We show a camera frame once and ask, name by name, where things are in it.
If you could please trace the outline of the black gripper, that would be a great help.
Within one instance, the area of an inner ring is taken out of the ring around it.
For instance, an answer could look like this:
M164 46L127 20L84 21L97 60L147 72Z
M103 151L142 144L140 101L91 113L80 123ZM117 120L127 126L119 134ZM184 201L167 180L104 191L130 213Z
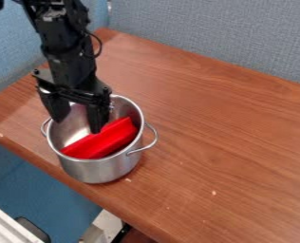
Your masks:
M96 78L92 48L77 47L65 51L41 48L48 67L32 72L37 94L55 122L69 112L69 103L87 107L89 132L96 134L109 119L109 87Z

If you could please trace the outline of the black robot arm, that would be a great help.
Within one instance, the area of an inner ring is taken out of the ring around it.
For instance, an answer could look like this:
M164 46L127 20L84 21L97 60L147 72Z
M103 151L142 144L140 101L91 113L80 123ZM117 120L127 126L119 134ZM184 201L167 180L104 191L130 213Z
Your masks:
M109 119L111 89L96 76L95 59L101 50L92 47L96 36L87 31L87 7L80 0L13 0L24 9L39 35L40 51L48 67L36 69L37 94L53 122L61 122L69 105L87 109L91 133Z

